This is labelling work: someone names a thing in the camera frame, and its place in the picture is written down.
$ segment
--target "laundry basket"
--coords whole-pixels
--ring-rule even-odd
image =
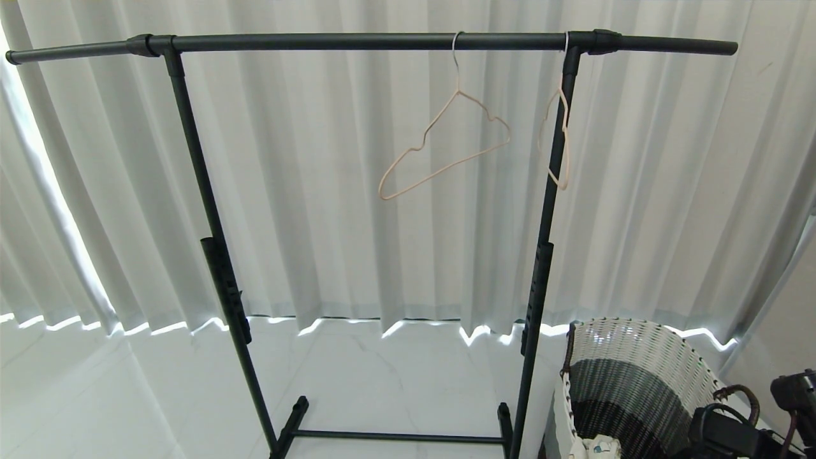
[[[561,382],[551,414],[555,454],[567,454],[577,438],[604,434],[628,458],[670,457],[689,446],[694,410],[714,402],[721,387],[677,334],[658,323],[606,318],[570,325]]]

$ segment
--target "black garment rack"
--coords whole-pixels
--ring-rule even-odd
[[[281,51],[281,50],[450,50],[455,33],[260,33],[240,35],[198,35],[180,37],[175,35],[137,35],[118,42],[102,42],[66,47],[50,47],[30,51],[9,51],[6,59],[14,65],[45,60],[63,60],[81,57],[115,56],[133,54],[146,57],[164,57],[167,72],[175,93],[181,124],[198,188],[201,192],[207,221],[212,236],[201,240],[210,268],[215,289],[218,292],[224,317],[229,325],[238,360],[249,386],[255,410],[258,413],[264,436],[269,446],[270,459],[283,459],[296,437],[330,439],[403,440],[417,442],[481,443],[501,445],[505,459],[518,459],[521,452],[521,436],[527,404],[530,401],[530,384],[533,380],[535,353],[538,349],[539,330],[544,307],[544,295],[552,263],[553,245],[549,242],[552,214],[555,209],[557,188],[555,182],[547,181],[538,244],[535,249],[533,280],[524,332],[521,338],[521,385],[518,392],[515,427],[510,421],[506,403],[498,409],[499,437],[439,435],[439,434],[387,434],[372,432],[345,432],[337,430],[306,430],[300,423],[308,409],[308,400],[301,395],[292,407],[292,413],[281,430],[275,435],[258,377],[252,365],[249,347],[250,326],[241,303],[233,265],[229,257],[224,229],[215,205],[206,161],[198,137],[193,107],[184,80],[181,54],[202,51]],[[656,51],[690,54],[731,56],[737,51],[737,43],[691,38],[634,37],[610,30],[595,29],[567,33],[462,33],[456,38],[456,49],[464,50],[530,50],[566,52],[562,70],[563,92],[567,104],[572,101],[575,76],[583,53],[607,54],[616,51]],[[555,126],[564,120],[564,104],[559,101]],[[552,138],[549,168],[558,176],[564,151],[564,134],[555,129]]]

